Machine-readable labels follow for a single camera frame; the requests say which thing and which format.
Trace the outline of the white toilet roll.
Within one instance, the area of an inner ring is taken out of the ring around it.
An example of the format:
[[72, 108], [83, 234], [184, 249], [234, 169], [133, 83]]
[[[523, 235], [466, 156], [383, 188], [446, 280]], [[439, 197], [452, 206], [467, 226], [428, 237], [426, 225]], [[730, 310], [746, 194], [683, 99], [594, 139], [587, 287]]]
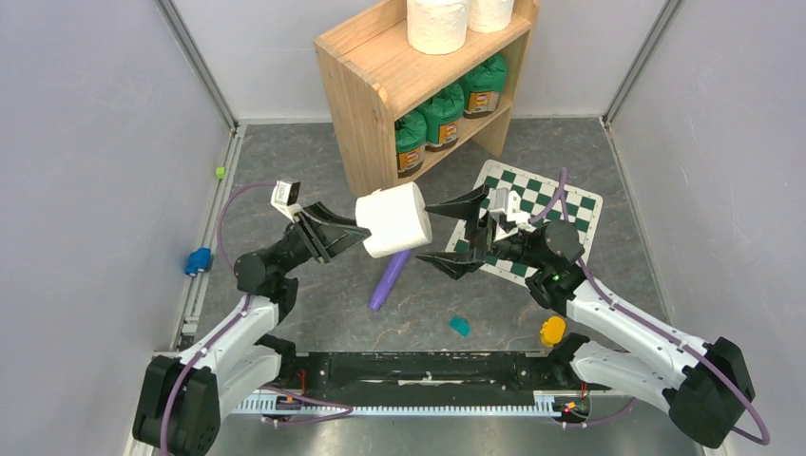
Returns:
[[409, 45], [427, 55], [445, 55], [465, 44], [469, 1], [408, 0]]
[[387, 257], [432, 242], [432, 225], [423, 195], [415, 182], [358, 198], [356, 224], [371, 235], [363, 246], [373, 258]]
[[470, 0], [468, 29], [490, 33], [505, 29], [510, 21], [514, 0]]

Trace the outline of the green roll orange label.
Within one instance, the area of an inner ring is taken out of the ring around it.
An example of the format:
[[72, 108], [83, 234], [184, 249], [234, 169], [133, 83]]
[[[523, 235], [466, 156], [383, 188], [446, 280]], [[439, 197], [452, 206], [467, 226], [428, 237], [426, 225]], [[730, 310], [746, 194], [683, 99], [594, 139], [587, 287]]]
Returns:
[[428, 151], [441, 151], [456, 144], [463, 109], [464, 92], [458, 83], [441, 89], [415, 109], [426, 122]]

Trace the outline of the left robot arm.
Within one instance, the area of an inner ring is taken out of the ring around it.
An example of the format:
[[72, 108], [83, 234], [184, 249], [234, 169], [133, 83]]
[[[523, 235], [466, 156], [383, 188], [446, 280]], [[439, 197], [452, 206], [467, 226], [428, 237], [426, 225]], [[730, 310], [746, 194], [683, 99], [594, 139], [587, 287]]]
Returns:
[[298, 281], [288, 273], [311, 259], [328, 263], [371, 232], [320, 202], [285, 210], [291, 222], [283, 237], [234, 262], [243, 296], [233, 311], [190, 348], [157, 355], [146, 367], [135, 441], [163, 455], [204, 455], [224, 419], [254, 390], [297, 379], [295, 344], [270, 334], [296, 304]]

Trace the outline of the white toilet roll front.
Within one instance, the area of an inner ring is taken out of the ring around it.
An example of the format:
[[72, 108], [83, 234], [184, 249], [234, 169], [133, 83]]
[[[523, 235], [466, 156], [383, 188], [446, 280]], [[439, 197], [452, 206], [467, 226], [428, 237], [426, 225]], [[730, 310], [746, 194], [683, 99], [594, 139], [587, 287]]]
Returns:
[[510, 21], [514, 0], [470, 0], [468, 29], [490, 33], [505, 29]]

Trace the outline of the white toilet roll back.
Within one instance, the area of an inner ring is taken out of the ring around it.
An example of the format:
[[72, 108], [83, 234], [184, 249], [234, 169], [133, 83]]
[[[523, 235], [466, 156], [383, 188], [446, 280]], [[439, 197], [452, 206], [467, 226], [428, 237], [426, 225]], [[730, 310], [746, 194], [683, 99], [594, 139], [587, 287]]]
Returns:
[[415, 182], [358, 198], [356, 224], [371, 235], [363, 246], [373, 258], [387, 257], [432, 242], [432, 225], [423, 195]]

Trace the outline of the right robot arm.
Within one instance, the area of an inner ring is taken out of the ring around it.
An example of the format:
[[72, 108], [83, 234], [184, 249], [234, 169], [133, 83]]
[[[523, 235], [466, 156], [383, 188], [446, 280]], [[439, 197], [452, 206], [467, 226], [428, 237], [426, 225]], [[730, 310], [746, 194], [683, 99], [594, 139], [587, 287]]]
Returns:
[[548, 363], [556, 385], [572, 388], [581, 382], [625, 392], [663, 411], [687, 437], [710, 448], [738, 432], [739, 419], [749, 415], [758, 427], [755, 442], [770, 443], [735, 343], [688, 334], [621, 298], [585, 265], [584, 245], [567, 216], [544, 220], [520, 204], [517, 193], [484, 184], [419, 208], [421, 218], [462, 220], [468, 242], [463, 251], [424, 253], [421, 259], [454, 279], [477, 271], [491, 257], [528, 266], [532, 274], [525, 283], [540, 307], [617, 344], [611, 350], [580, 334], [564, 337]]

